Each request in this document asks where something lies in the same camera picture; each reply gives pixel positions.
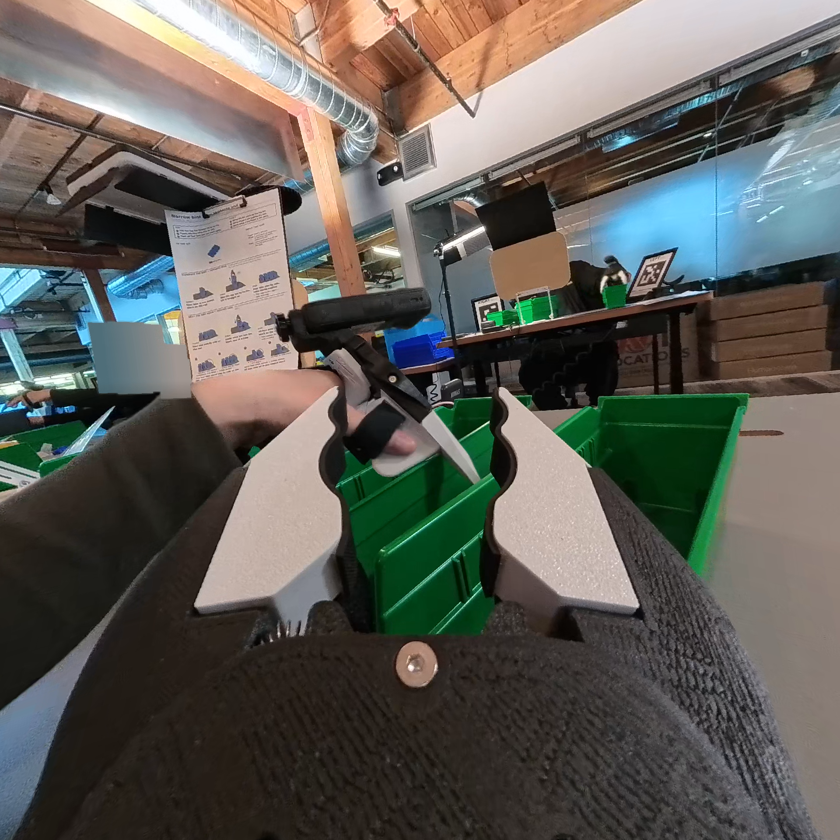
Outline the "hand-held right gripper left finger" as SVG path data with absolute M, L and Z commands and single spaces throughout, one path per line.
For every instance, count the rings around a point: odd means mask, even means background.
M 341 593 L 346 408 L 333 387 L 251 460 L 198 589 L 199 615 L 267 609 L 279 623 L 305 623 Z

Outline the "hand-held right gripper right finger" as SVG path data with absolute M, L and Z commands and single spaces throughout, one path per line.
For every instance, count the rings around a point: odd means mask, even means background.
M 573 609 L 634 616 L 639 600 L 584 458 L 505 388 L 492 397 L 490 499 L 480 550 L 485 595 L 555 634 Z

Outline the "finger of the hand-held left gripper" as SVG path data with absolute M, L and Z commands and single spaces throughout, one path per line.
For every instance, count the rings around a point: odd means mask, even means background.
M 386 408 L 385 417 L 396 423 L 395 429 L 403 432 L 414 444 L 408 455 L 377 456 L 377 473 L 395 478 L 419 465 L 433 455 L 444 456 L 460 475 L 475 485 L 480 474 L 471 456 L 435 413 L 425 396 L 390 361 L 377 364 L 377 389 L 380 401 L 377 408 Z

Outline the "person's left forearm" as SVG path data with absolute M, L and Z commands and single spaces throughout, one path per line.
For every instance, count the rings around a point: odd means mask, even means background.
M 237 467 L 196 399 L 158 398 L 2 501 L 2 707 L 79 645 Z

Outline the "stack of blue bins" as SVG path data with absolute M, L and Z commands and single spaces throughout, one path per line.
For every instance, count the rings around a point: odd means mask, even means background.
M 412 368 L 451 360 L 451 348 L 438 345 L 448 335 L 441 318 L 430 316 L 410 329 L 385 329 L 383 331 L 388 358 L 399 369 Z

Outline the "person's left hand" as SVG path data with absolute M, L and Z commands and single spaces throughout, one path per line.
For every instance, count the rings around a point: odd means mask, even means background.
M 262 445 L 342 384 L 330 371 L 259 370 L 192 386 L 192 396 L 233 449 Z

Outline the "instruction poster board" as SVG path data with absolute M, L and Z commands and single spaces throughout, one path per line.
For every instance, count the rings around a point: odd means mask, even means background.
M 192 382 L 296 371 L 277 330 L 295 307 L 279 188 L 165 218 Z

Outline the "black panel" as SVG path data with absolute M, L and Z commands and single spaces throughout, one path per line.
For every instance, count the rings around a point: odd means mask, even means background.
M 477 207 L 492 250 L 497 251 L 556 232 L 553 206 L 544 182 Z

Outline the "wooden top desk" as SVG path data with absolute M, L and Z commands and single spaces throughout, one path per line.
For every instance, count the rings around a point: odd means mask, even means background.
M 684 393 L 684 359 L 680 318 L 713 298 L 710 291 L 677 295 L 628 304 L 622 308 L 583 311 L 560 318 L 509 325 L 496 331 L 475 332 L 457 338 L 444 337 L 438 347 L 450 348 L 458 368 L 471 368 L 478 397 L 488 396 L 488 371 L 493 362 L 523 359 L 533 344 L 560 342 L 574 349 L 603 340 L 622 340 L 649 335 L 668 335 L 668 388 L 671 395 Z

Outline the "black ceiling pipe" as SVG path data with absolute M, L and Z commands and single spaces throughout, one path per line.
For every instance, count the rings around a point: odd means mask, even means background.
M 424 67 L 428 69 L 434 78 L 444 87 L 448 95 L 469 115 L 471 119 L 476 118 L 476 110 L 470 106 L 467 100 L 457 91 L 453 81 L 447 77 L 431 59 L 426 50 L 421 46 L 413 30 L 404 24 L 400 11 L 397 7 L 389 5 L 385 1 L 373 1 L 384 19 L 386 28 L 395 30 L 399 37 L 409 46 L 412 52 L 420 59 Z

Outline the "plain cardboard box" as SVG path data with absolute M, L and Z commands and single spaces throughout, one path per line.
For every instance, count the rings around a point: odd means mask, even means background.
M 818 329 L 732 339 L 712 343 L 709 359 L 715 363 L 725 363 L 819 352 L 828 349 L 827 341 L 826 331 Z
M 696 314 L 700 322 L 715 322 L 819 307 L 830 303 L 832 299 L 833 288 L 830 283 L 809 282 L 715 297 L 697 305 Z
M 752 360 L 710 362 L 705 376 L 711 380 L 726 381 L 778 375 L 803 375 L 837 370 L 838 365 L 838 351 L 820 350 Z
M 811 330 L 825 330 L 833 307 L 822 305 L 772 311 L 751 316 L 708 321 L 698 326 L 698 334 L 712 343 L 764 338 Z

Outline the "plain wooden post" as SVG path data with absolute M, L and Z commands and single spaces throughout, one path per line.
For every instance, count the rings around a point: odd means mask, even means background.
M 343 297 L 365 293 L 364 276 L 330 121 L 313 108 L 298 117 L 304 149 Z

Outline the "silver air duct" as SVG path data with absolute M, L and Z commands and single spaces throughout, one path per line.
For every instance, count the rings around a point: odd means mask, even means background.
M 365 163 L 380 122 L 373 106 L 352 92 L 304 48 L 277 33 L 240 2 L 138 1 L 138 6 L 237 67 L 339 126 L 339 162 Z

